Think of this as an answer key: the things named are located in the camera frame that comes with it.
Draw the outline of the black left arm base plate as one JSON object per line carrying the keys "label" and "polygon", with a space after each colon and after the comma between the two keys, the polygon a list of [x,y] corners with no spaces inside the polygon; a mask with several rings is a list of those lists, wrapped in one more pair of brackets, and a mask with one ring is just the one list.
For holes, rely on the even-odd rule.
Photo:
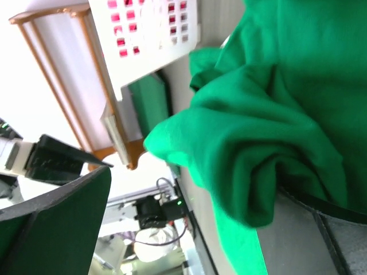
{"label": "black left arm base plate", "polygon": [[102,224],[132,222],[134,229],[163,228],[184,216],[185,202],[182,198],[161,203],[154,196],[147,196],[127,203],[108,203]]}

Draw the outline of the green t shirt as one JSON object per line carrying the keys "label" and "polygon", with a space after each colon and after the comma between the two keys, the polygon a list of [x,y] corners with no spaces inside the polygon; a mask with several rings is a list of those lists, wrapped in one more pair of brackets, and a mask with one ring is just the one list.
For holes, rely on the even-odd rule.
{"label": "green t shirt", "polygon": [[279,189],[366,217],[366,2],[245,1],[223,48],[190,54],[189,108],[145,140],[213,202],[237,274],[266,274],[256,229]]}

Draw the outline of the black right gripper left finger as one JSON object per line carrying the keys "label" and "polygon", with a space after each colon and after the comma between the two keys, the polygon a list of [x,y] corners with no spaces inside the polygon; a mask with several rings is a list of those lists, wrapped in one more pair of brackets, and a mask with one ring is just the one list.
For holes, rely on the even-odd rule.
{"label": "black right gripper left finger", "polygon": [[99,167],[1,210],[1,274],[88,274],[111,186]]}

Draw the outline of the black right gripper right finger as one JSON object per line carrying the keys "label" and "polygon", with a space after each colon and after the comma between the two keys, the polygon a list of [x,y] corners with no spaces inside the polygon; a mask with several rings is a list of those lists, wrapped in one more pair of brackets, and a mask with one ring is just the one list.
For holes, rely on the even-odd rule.
{"label": "black right gripper right finger", "polygon": [[280,188],[257,230],[269,274],[366,274],[366,215]]}

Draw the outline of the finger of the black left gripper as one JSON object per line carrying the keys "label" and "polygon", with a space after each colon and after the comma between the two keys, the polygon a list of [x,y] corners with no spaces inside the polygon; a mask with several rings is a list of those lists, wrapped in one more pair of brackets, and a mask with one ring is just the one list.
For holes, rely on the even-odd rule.
{"label": "finger of the black left gripper", "polygon": [[43,183],[69,183],[80,177],[82,167],[79,160],[39,149],[27,160],[27,177]]}
{"label": "finger of the black left gripper", "polygon": [[114,166],[113,164],[109,164],[99,160],[96,156],[92,155],[89,152],[70,146],[46,134],[41,135],[39,141],[37,142],[37,145],[43,149],[46,149],[49,152],[55,152],[84,163],[107,167]]}

